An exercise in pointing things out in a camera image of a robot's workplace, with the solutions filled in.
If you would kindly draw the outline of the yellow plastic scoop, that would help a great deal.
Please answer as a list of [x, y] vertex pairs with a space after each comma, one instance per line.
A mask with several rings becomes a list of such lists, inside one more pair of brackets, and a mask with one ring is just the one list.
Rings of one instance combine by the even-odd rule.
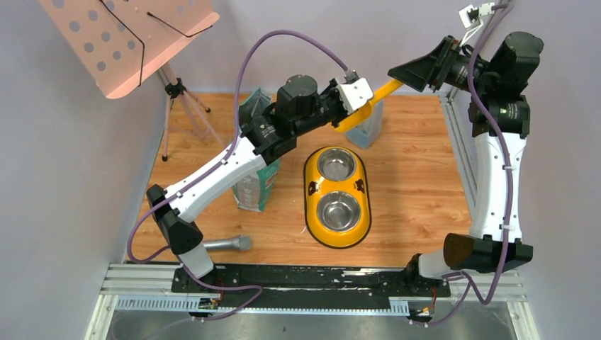
[[398, 81], [396, 79], [391, 79], [379, 89], [373, 91], [373, 98], [355, 113], [352, 113], [348, 118], [344, 119], [340, 123], [339, 127], [335, 127], [335, 130], [338, 132], [346, 132], [364, 122], [371, 116], [373, 107], [378, 102], [382, 101], [385, 97], [391, 95], [402, 85], [403, 82]]

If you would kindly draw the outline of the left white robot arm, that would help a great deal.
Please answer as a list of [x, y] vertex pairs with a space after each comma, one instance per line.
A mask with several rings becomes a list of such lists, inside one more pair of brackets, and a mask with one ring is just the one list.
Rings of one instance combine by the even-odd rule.
[[300, 136], [346, 118], [349, 112], [341, 90], [338, 79], [330, 80], [319, 92], [311, 76], [292, 76], [279, 88], [275, 102], [244, 124], [240, 135], [219, 155], [168, 188], [153, 185], [147, 190], [153, 220], [197, 291], [214, 289], [217, 273], [196, 218], [244, 177], [295, 149]]

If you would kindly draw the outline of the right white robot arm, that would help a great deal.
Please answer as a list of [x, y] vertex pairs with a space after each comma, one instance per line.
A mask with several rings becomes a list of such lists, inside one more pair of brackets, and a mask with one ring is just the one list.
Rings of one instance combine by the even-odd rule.
[[439, 251], [411, 258], [404, 277], [409, 293], [424, 295], [433, 280], [453, 272], [509, 271], [533, 259], [519, 225], [519, 168], [531, 118], [523, 91], [543, 49], [542, 39], [517, 31], [485, 60], [448, 36], [430, 53], [388, 71], [418, 91], [449, 84], [474, 93], [468, 119], [478, 161], [475, 215], [468, 234], [450, 233]]

